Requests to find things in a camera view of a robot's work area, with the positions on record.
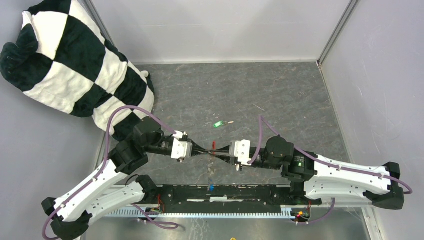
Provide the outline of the metal key holder red handle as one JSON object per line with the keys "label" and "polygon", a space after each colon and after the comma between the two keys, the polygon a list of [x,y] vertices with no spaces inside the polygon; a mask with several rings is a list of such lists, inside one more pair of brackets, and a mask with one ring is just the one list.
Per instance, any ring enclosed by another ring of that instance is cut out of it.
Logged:
{"label": "metal key holder red handle", "polygon": [[216,166],[215,166],[215,157],[214,157],[214,150],[216,149],[216,141],[212,141],[212,147],[211,147],[211,154],[208,157],[207,160],[207,173],[208,173],[208,183],[213,183],[213,177],[216,172]]}

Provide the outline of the keys with blue tag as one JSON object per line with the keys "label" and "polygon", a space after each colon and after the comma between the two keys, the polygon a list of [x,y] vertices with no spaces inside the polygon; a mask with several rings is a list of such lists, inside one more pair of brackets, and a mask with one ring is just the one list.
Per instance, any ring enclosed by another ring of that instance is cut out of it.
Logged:
{"label": "keys with blue tag", "polygon": [[212,192],[214,190],[214,183],[211,178],[208,179],[207,191]]}

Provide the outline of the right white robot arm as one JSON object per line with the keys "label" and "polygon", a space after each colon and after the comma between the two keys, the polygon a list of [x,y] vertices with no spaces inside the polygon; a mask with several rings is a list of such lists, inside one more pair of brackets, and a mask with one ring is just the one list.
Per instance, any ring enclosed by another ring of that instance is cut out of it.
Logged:
{"label": "right white robot arm", "polygon": [[295,204],[324,199],[354,200],[386,210],[401,210],[405,194],[399,184],[400,166],[364,166],[336,161],[297,149],[281,136],[271,137],[264,148],[249,140],[232,141],[209,152],[238,169],[243,167],[278,170],[289,181],[289,199]]}

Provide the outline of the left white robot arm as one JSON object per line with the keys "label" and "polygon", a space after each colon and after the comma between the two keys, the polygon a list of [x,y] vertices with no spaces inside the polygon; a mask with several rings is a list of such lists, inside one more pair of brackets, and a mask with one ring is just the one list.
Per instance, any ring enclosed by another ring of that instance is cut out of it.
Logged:
{"label": "left white robot arm", "polygon": [[149,153],[184,160],[211,151],[184,132],[166,136],[159,121],[143,118],[79,185],[61,197],[48,197],[42,202],[49,216],[45,225],[51,227],[55,238],[75,240],[98,219],[121,207],[140,201],[153,203],[159,195],[157,186],[148,175],[135,174],[148,163]]}

